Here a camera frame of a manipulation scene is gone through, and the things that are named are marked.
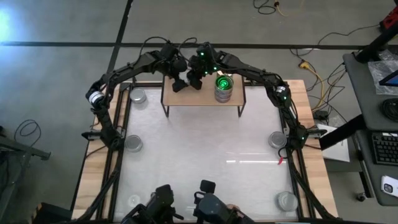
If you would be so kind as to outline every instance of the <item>wooden shelf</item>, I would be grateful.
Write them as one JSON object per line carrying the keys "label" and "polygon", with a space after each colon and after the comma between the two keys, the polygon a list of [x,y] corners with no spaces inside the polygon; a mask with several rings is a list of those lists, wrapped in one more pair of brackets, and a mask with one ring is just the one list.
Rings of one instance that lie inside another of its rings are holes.
{"label": "wooden shelf", "polygon": [[201,90],[192,86],[185,87],[178,93],[173,92],[173,80],[164,78],[163,104],[164,106],[243,106],[244,88],[241,75],[234,74],[234,89],[231,99],[226,103],[219,103],[214,96],[216,73],[203,77]]}

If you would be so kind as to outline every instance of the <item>metal table leg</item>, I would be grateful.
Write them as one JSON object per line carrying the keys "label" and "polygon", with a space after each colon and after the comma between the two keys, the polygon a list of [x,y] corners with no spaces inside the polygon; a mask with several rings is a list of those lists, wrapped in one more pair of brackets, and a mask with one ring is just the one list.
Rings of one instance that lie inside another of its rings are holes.
{"label": "metal table leg", "polygon": [[44,151],[41,151],[40,149],[26,146],[24,144],[15,142],[13,140],[10,140],[10,139],[2,137],[2,136],[0,136],[0,146],[6,147],[8,149],[13,149],[15,151],[28,152],[29,154],[32,154],[33,156],[39,156],[40,158],[42,158],[42,160],[49,159],[50,155],[51,155],[51,152],[44,152]]}

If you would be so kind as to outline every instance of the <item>green led light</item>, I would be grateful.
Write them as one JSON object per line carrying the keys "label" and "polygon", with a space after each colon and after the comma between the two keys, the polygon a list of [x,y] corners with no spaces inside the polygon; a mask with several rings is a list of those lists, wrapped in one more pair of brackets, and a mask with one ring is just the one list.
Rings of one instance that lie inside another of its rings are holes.
{"label": "green led light", "polygon": [[233,85],[233,82],[230,77],[221,76],[216,79],[216,86],[220,90],[229,90],[232,88],[232,85]]}

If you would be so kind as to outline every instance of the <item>white tabletop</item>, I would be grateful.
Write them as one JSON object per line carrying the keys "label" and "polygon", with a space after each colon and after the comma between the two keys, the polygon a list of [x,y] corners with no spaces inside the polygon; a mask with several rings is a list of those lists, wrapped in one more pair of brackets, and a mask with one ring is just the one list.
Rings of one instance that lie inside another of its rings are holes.
{"label": "white tabletop", "polygon": [[282,212],[275,196],[292,191],[288,165],[277,165],[277,150],[268,136],[281,131],[277,108],[264,87],[246,87],[242,117],[235,106],[171,106],[166,118],[161,90],[145,88],[147,102],[132,105],[127,135],[138,135],[140,152],[124,151],[115,221],[157,187],[170,184],[174,207],[185,220],[192,216],[193,194],[203,179],[216,183],[215,195],[233,203],[253,220],[295,220]]}

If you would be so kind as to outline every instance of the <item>computer monitor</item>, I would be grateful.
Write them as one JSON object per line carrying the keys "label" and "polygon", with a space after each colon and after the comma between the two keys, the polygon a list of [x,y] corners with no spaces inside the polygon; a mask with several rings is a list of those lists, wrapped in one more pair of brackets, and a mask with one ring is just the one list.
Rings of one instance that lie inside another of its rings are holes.
{"label": "computer monitor", "polygon": [[379,85],[398,86],[398,70],[379,81]]}

